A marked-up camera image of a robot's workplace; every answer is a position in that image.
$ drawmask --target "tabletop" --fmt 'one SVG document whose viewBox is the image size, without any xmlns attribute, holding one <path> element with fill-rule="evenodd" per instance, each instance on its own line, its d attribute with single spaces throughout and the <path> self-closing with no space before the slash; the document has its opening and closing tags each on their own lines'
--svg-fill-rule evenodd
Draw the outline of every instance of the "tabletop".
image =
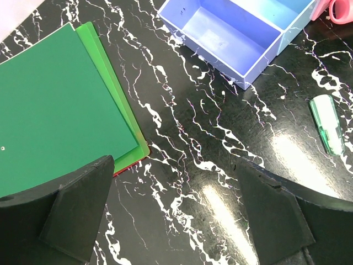
<svg viewBox="0 0 353 265">
<path fill-rule="evenodd" d="M 171 37 L 163 1 L 46 0 L 0 44 L 0 62 L 92 21 L 151 148 L 113 179 L 90 264 L 257 264 L 237 156 L 353 200 L 353 25 L 324 13 L 243 91 Z M 310 113 L 320 94 L 340 117 L 339 157 L 325 153 Z"/>
</svg>

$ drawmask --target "light green folder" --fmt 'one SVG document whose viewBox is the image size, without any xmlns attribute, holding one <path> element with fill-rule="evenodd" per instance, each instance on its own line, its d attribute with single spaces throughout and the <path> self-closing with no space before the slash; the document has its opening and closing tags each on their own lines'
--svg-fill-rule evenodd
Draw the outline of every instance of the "light green folder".
<svg viewBox="0 0 353 265">
<path fill-rule="evenodd" d="M 138 146 L 102 77 L 69 24 L 0 64 L 0 198 Z"/>
<path fill-rule="evenodd" d="M 115 160 L 115 172 L 120 172 L 148 156 L 150 151 L 93 24 L 87 22 L 76 32 L 138 142 L 137 147 Z"/>
</svg>

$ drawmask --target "storage box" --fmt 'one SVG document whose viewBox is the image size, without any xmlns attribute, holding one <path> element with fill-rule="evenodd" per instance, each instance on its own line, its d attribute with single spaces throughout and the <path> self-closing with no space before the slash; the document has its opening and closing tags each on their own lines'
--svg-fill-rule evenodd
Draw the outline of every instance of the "storage box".
<svg viewBox="0 0 353 265">
<path fill-rule="evenodd" d="M 277 55 L 310 22 L 317 0 L 232 0 L 269 24 L 276 25 L 282 32 Z"/>
<path fill-rule="evenodd" d="M 167 0 L 158 13 L 176 38 L 243 89 L 280 49 L 280 28 L 234 0 Z"/>
</svg>

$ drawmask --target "green folder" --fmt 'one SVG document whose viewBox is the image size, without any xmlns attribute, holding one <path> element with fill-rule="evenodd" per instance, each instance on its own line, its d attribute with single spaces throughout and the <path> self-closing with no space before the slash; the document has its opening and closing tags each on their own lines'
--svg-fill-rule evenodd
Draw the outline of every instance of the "green folder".
<svg viewBox="0 0 353 265">
<path fill-rule="evenodd" d="M 138 146 L 69 24 L 1 64 L 0 87 L 0 197 Z"/>
<path fill-rule="evenodd" d="M 124 168 L 148 156 L 150 150 L 124 95 L 113 67 L 99 40 L 97 32 L 93 27 L 93 24 L 91 22 L 87 22 L 78 27 L 76 32 L 138 142 L 137 147 L 115 160 L 115 172 L 120 172 Z"/>
</svg>

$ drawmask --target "pink handle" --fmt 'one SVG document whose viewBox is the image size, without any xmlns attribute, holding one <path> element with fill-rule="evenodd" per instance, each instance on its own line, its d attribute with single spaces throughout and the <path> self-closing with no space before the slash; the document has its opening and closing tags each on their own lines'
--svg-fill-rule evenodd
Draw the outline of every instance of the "pink handle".
<svg viewBox="0 0 353 265">
<path fill-rule="evenodd" d="M 335 24 L 353 22 L 353 0 L 332 0 L 329 7 L 330 19 Z"/>
</svg>

